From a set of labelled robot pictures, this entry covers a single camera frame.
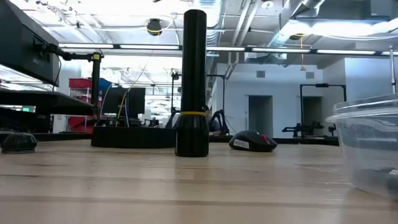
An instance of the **black cylindrical tube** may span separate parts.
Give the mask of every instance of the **black cylindrical tube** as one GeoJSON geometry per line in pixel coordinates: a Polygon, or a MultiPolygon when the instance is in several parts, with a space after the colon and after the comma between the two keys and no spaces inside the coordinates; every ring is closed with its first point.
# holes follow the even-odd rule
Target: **black cylindrical tube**
{"type": "Polygon", "coordinates": [[[209,150],[206,105],[206,13],[192,9],[184,14],[181,115],[177,121],[175,154],[205,157],[209,150]]]}
{"type": "Polygon", "coordinates": [[[98,114],[98,95],[100,90],[100,69],[101,69],[101,58],[100,53],[93,53],[93,73],[91,74],[91,104],[94,106],[93,112],[94,117],[97,119],[99,124],[101,115],[98,114]]]}

